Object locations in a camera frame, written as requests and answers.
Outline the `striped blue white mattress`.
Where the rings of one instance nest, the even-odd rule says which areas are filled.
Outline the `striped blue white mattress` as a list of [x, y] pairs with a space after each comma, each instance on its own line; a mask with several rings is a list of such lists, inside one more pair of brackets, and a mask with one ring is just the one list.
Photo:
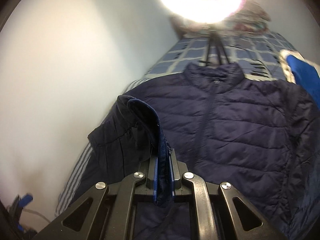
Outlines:
[[147, 106], [141, 92], [129, 89], [117, 97], [104, 121], [88, 135], [89, 143], [61, 193], [56, 216], [95, 183], [120, 182], [150, 156], [148, 131], [138, 116], [131, 113], [131, 102]]

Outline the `floral folded quilt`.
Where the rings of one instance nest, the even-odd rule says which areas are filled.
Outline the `floral folded quilt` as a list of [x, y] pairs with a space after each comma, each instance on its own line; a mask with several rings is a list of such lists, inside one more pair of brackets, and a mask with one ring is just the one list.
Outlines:
[[170, 16], [175, 31], [184, 37], [206, 37], [217, 31], [219, 35], [261, 35], [269, 31], [269, 14], [254, 0], [247, 0], [236, 14], [219, 23], [204, 24], [187, 20], [178, 15]]

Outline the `blue folded garment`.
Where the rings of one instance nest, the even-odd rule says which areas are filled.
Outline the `blue folded garment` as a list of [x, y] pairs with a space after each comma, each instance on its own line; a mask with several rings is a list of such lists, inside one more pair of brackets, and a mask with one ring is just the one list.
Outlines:
[[319, 65], [285, 49], [280, 51], [279, 61], [286, 80], [302, 86], [319, 107]]

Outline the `navy puffer jacket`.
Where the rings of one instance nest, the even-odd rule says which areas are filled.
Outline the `navy puffer jacket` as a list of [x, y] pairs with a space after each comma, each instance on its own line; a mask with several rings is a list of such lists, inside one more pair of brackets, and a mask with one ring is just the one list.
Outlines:
[[[288, 239], [306, 237], [319, 217], [319, 108], [304, 88], [247, 79], [236, 63], [191, 63], [132, 90], [191, 172], [231, 183]], [[129, 108], [148, 131], [151, 153], [149, 113]]]

